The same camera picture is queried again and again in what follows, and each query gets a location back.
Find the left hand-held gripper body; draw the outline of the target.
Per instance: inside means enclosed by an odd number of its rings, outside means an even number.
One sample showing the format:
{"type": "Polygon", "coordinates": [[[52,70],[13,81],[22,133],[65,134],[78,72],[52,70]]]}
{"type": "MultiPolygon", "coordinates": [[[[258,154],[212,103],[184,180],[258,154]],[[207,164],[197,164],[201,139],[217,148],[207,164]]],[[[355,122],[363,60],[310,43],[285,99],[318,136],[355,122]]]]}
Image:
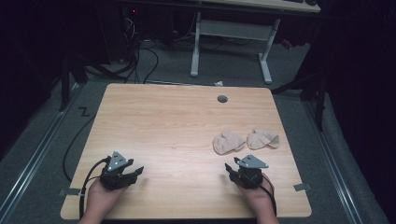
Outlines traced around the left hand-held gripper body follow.
{"type": "Polygon", "coordinates": [[[131,173],[125,174],[122,170],[126,160],[118,151],[114,151],[112,156],[106,159],[106,166],[100,174],[100,182],[106,189],[121,189],[136,182],[136,177],[132,177],[131,173]]]}

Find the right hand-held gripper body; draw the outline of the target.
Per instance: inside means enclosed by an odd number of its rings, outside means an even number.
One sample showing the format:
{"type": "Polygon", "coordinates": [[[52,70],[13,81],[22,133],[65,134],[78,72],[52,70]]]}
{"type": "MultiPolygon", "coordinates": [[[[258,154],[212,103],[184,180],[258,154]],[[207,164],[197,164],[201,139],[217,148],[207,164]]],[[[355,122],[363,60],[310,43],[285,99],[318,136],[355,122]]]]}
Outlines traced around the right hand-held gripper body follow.
{"type": "Polygon", "coordinates": [[[268,168],[269,165],[251,154],[240,160],[240,165],[237,164],[237,177],[231,181],[244,189],[259,187],[263,181],[262,169],[268,168]]]}

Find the person's right hand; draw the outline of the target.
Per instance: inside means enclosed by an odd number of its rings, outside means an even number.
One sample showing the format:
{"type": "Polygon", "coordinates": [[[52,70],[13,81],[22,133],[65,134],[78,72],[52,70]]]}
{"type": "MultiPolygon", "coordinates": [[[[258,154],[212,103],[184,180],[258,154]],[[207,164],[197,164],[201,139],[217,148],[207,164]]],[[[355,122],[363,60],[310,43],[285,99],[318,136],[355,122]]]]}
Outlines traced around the person's right hand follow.
{"type": "Polygon", "coordinates": [[[274,208],[274,186],[266,175],[263,176],[261,185],[255,189],[244,189],[239,187],[239,190],[247,200],[247,204],[252,209],[254,214],[273,214],[275,215],[274,208]]]}

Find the person's left hand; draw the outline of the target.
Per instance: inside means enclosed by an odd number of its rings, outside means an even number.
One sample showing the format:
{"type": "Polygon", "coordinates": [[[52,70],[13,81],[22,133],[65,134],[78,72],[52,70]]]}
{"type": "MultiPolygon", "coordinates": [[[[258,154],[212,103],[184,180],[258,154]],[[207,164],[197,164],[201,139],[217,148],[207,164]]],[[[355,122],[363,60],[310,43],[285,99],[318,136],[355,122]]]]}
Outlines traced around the person's left hand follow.
{"type": "Polygon", "coordinates": [[[89,188],[85,214],[94,215],[95,217],[105,217],[114,208],[125,190],[127,190],[127,187],[114,190],[106,189],[96,179],[89,188]]]}

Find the beige crumpled sock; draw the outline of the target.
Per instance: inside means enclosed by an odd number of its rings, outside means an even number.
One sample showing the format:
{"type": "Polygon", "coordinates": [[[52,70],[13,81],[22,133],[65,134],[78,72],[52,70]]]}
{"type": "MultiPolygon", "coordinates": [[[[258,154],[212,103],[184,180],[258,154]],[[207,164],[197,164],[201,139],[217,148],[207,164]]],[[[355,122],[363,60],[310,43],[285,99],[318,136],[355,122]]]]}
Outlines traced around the beige crumpled sock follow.
{"type": "Polygon", "coordinates": [[[279,136],[262,128],[254,129],[247,136],[247,147],[252,150],[265,147],[278,148],[280,145],[279,136]]]}
{"type": "Polygon", "coordinates": [[[219,155],[225,155],[232,151],[241,150],[246,141],[239,134],[225,131],[214,137],[212,141],[214,151],[219,155]]]}

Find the black metal stand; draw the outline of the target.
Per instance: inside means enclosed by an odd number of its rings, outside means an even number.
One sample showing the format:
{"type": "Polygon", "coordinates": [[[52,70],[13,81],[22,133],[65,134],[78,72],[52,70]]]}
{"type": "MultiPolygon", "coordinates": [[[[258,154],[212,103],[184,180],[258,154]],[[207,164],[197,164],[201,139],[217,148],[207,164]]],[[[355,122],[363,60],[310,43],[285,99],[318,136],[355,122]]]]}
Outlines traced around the black metal stand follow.
{"type": "Polygon", "coordinates": [[[325,109],[325,93],[328,77],[323,72],[314,73],[304,77],[297,77],[292,82],[271,90],[272,94],[280,94],[281,92],[291,89],[301,89],[300,99],[302,101],[316,102],[314,121],[317,128],[322,132],[322,117],[325,109]]]}
{"type": "Polygon", "coordinates": [[[106,77],[110,77],[112,79],[121,79],[121,76],[117,75],[115,72],[107,70],[101,64],[95,63],[86,57],[78,54],[65,54],[62,60],[61,74],[61,111],[65,111],[71,99],[70,77],[73,77],[77,84],[85,84],[88,81],[88,76],[85,72],[86,66],[94,68],[96,71],[100,72],[106,77]]]}

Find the white-legged wooden desk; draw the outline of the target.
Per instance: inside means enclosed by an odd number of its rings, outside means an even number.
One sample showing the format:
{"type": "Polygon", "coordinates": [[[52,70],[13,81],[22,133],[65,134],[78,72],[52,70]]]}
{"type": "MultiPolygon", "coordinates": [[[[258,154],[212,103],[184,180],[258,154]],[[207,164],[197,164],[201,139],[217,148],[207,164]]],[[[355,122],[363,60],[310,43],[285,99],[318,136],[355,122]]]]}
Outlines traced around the white-legged wooden desk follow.
{"type": "Polygon", "coordinates": [[[321,8],[309,0],[120,0],[140,7],[169,8],[173,10],[190,9],[195,12],[194,48],[191,58],[191,76],[199,75],[200,40],[202,35],[230,37],[237,39],[263,41],[265,46],[258,54],[263,80],[273,82],[267,57],[276,37],[283,16],[317,16],[321,8]],[[224,13],[236,18],[255,16],[255,21],[226,21],[215,17],[203,19],[202,14],[224,13]]]}

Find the metal floor rail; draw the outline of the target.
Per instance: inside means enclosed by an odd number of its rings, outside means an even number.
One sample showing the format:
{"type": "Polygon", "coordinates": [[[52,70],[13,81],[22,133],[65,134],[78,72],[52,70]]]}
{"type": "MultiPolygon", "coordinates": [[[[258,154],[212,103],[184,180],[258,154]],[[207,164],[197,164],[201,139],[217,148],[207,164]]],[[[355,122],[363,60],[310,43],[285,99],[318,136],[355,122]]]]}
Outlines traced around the metal floor rail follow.
{"type": "Polygon", "coordinates": [[[6,223],[12,215],[49,151],[68,108],[83,88],[83,84],[73,84],[69,102],[61,109],[62,88],[57,85],[50,99],[34,113],[21,136],[0,161],[0,223],[6,223]]]}
{"type": "Polygon", "coordinates": [[[326,139],[324,132],[321,131],[317,125],[315,119],[316,112],[314,110],[314,107],[311,103],[305,102],[303,102],[303,107],[319,140],[325,163],[328,167],[329,174],[331,176],[338,198],[349,220],[349,223],[362,224],[361,215],[351,195],[351,191],[349,190],[349,187],[347,186],[347,183],[342,176],[341,170],[339,169],[339,166],[332,154],[331,147],[326,139]]]}

